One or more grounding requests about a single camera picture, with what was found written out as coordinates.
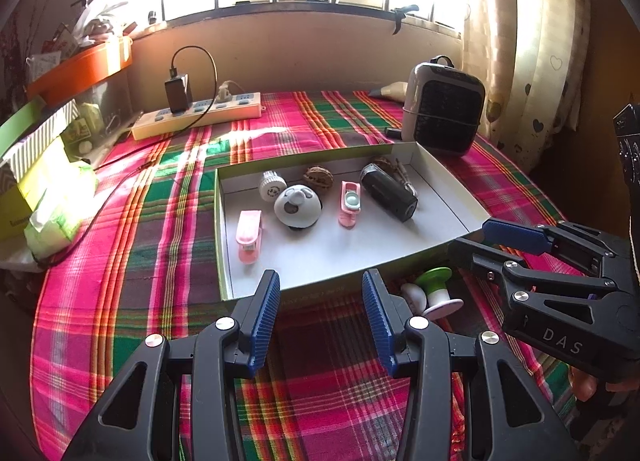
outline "yellow box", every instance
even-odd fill
[[[57,137],[21,180],[0,195],[0,240],[21,234],[47,187],[66,183],[72,174],[74,168]]]

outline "curtain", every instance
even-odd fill
[[[577,127],[590,0],[468,0],[463,70],[484,83],[480,133],[524,171]]]

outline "black cable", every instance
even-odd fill
[[[174,66],[175,56],[178,55],[178,53],[180,53],[180,51],[186,50],[187,48],[196,48],[198,50],[202,50],[207,54],[207,56],[211,60],[211,65],[213,67],[213,85],[214,85],[214,89],[213,89],[213,98],[211,99],[211,102],[210,102],[209,106],[204,110],[204,112],[198,118],[193,120],[186,127],[183,127],[179,131],[175,131],[175,133],[171,133],[168,136],[165,136],[164,138],[162,138],[161,140],[158,140],[157,142],[151,142],[149,144],[146,144],[145,146],[142,146],[140,148],[134,149],[131,152],[127,152],[127,154],[123,154],[122,156],[119,156],[115,160],[107,162],[106,164],[102,164],[102,165],[100,165],[100,167],[95,169],[96,171],[98,171],[98,170],[100,170],[101,168],[104,168],[104,167],[109,167],[109,165],[116,164],[120,160],[124,160],[125,158],[128,158],[129,156],[133,156],[134,154],[138,154],[140,151],[144,151],[145,149],[148,149],[149,147],[156,146],[158,144],[161,144],[162,142],[166,142],[167,140],[170,140],[170,139],[174,138],[175,136],[178,136],[179,134],[182,134],[184,131],[187,131],[188,129],[191,129],[195,124],[197,124],[200,120],[202,120],[202,117],[204,115],[206,115],[209,112],[209,110],[213,106],[213,102],[216,100],[216,95],[218,94],[218,69],[216,68],[216,62],[213,60],[213,57],[211,56],[209,51],[205,50],[201,46],[183,46],[183,47],[181,47],[178,51],[176,51],[174,53],[174,56],[171,59],[171,69],[169,70],[169,73],[171,74],[172,78],[175,77],[173,75],[174,72],[177,75],[177,71],[175,71],[175,66]]]
[[[127,152],[127,154],[124,154],[124,155],[116,158],[115,160],[112,160],[111,162],[107,162],[106,164],[102,164],[102,165],[100,165],[100,167],[95,169],[96,172],[98,170],[100,170],[101,168],[108,167],[109,165],[116,164],[120,160],[124,160],[125,158],[128,158],[129,156],[132,156],[133,154],[137,154],[138,152],[143,151],[144,149],[148,149],[149,147],[156,146],[158,144],[161,144],[162,142],[165,142],[167,140],[170,140],[170,139],[174,138],[178,134],[182,134],[184,131],[192,128],[195,124],[197,124],[200,120],[202,120],[202,117],[209,112],[209,110],[211,109],[211,106],[213,105],[213,102],[216,99],[216,94],[218,92],[218,70],[216,69],[216,63],[213,60],[213,57],[211,56],[209,51],[205,50],[201,46],[183,46],[182,48],[180,48],[178,51],[176,51],[174,53],[174,56],[171,59],[171,70],[170,70],[170,73],[172,74],[172,78],[173,78],[174,77],[173,73],[175,71],[175,67],[174,67],[175,56],[178,55],[178,53],[180,53],[180,51],[185,50],[187,48],[197,48],[198,50],[202,50],[209,56],[209,58],[211,60],[211,65],[213,66],[214,91],[213,91],[213,98],[211,99],[211,102],[209,103],[209,106],[204,110],[204,112],[198,118],[193,120],[186,127],[181,128],[179,131],[176,131],[175,133],[171,133],[168,136],[165,136],[164,138],[162,138],[161,140],[159,140],[157,142],[152,142],[150,144],[147,144],[146,146],[142,146],[142,147],[140,147],[138,149],[135,149],[135,150],[133,150],[131,152]],[[32,254],[33,260],[38,265],[38,267],[40,267],[41,269],[47,269],[47,268],[50,268],[50,267],[53,267],[53,266],[58,266],[59,264],[61,264],[64,261],[66,261],[68,259],[68,257],[76,250],[76,248],[78,248],[80,243],[82,243],[82,241],[84,241],[84,238],[89,233],[89,230],[91,230],[91,228],[94,226],[95,220],[98,218],[98,216],[100,215],[100,213],[102,212],[104,207],[107,205],[107,203],[111,199],[111,196],[113,196],[113,194],[116,192],[116,190],[118,190],[120,188],[120,186],[125,181],[127,181],[129,178],[131,178],[132,176],[135,176],[139,172],[142,172],[143,170],[145,170],[145,168],[151,167],[153,164],[154,164],[154,162],[149,160],[148,162],[145,162],[144,164],[140,165],[136,170],[134,170],[132,172],[129,172],[124,178],[122,178],[122,180],[120,180],[120,182],[116,185],[116,188],[113,189],[113,191],[107,196],[107,199],[104,200],[104,203],[102,203],[100,208],[98,208],[98,212],[95,213],[94,218],[91,220],[91,222],[89,223],[87,228],[84,230],[82,235],[80,235],[80,237],[78,238],[78,240],[75,243],[73,243],[69,248],[66,249],[65,253],[61,257],[59,257],[59,258],[57,258],[57,259],[55,259],[53,261],[41,261],[41,260],[37,259],[35,257],[35,255]]]

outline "human hand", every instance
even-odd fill
[[[569,383],[575,397],[580,401],[587,401],[598,388],[598,380],[587,373],[569,367]],[[607,383],[606,390],[609,393],[620,393],[626,391],[634,391],[640,388],[640,378],[630,378],[620,383]]]

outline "white power strip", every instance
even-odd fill
[[[144,140],[158,136],[158,134],[180,131],[202,115],[210,103],[211,100],[193,102],[187,111],[181,113],[172,113],[169,109],[145,113],[131,128],[133,138]],[[214,103],[209,112],[193,127],[222,124],[246,118],[260,118],[261,115],[260,93],[243,93],[232,96],[228,102]]]

